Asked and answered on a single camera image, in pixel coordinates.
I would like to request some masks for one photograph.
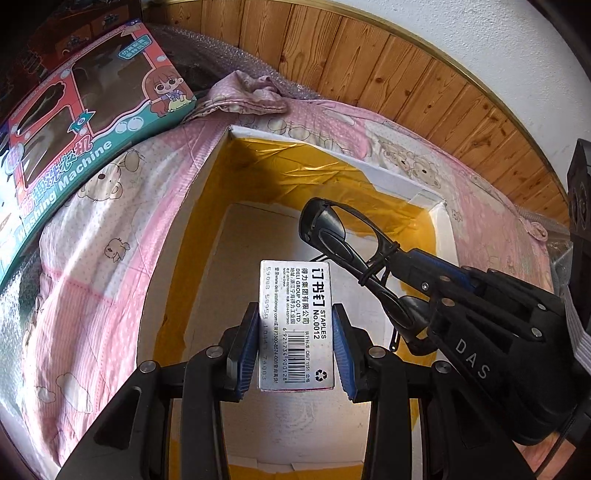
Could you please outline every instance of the cartoon girl illustration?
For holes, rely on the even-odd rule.
[[[148,94],[150,111],[165,116],[191,103],[193,92],[172,66],[159,67],[146,75],[144,89]]]

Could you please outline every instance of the bubble wrap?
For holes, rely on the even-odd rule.
[[[29,253],[0,292],[0,402],[21,416],[22,339],[40,291],[39,249]]]
[[[169,25],[149,24],[148,28],[198,98],[235,70],[253,78],[268,75],[280,94],[289,98],[322,98],[308,87],[287,80],[262,60],[221,40]]]

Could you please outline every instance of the white wall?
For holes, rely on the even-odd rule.
[[[576,140],[591,140],[591,82],[527,0],[338,1],[406,28],[472,72],[525,125],[566,188]]]

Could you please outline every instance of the barcode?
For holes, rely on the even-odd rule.
[[[306,333],[286,332],[287,335],[287,379],[285,383],[306,381]]]

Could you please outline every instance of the bed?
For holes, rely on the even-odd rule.
[[[232,125],[280,135],[396,172],[446,201],[460,265],[552,290],[544,228],[411,131],[343,103],[282,96],[269,76],[236,71],[182,125],[108,164],[46,225],[39,288],[23,323],[22,418],[52,476],[137,365],[142,310],[170,226]],[[103,179],[122,187],[97,197]]]

